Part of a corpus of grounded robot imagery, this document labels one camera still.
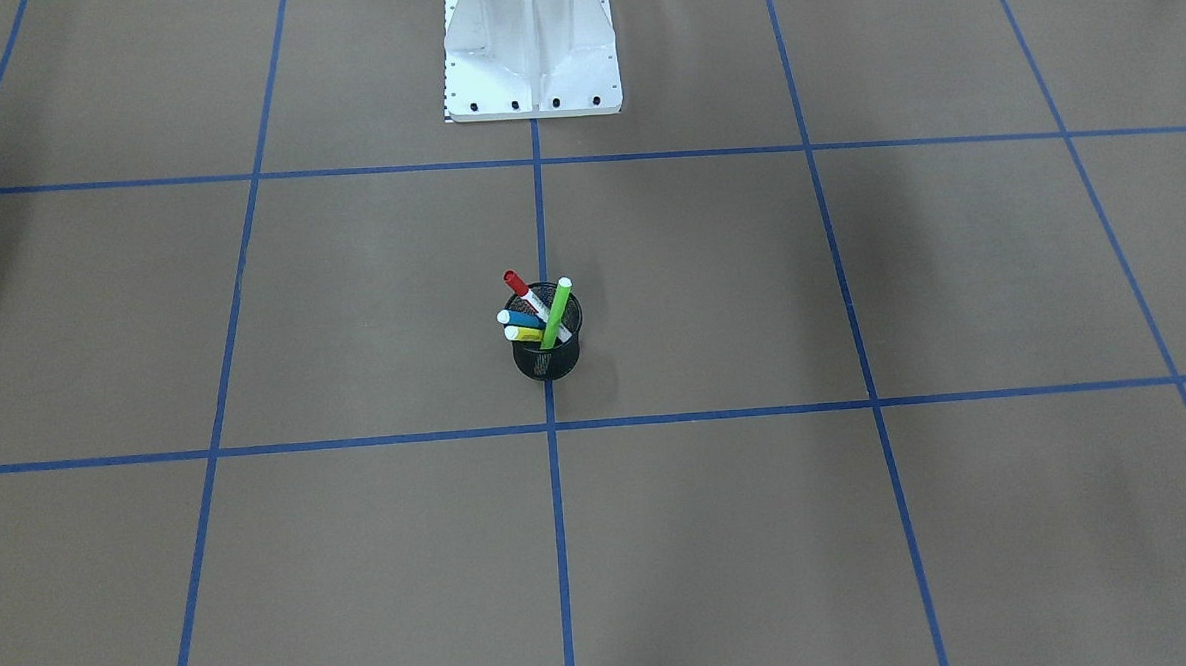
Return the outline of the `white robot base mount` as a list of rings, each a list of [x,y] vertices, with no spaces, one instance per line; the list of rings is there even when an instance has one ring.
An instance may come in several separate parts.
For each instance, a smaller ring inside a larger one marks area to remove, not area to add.
[[[444,119],[616,115],[611,0],[444,0]]]

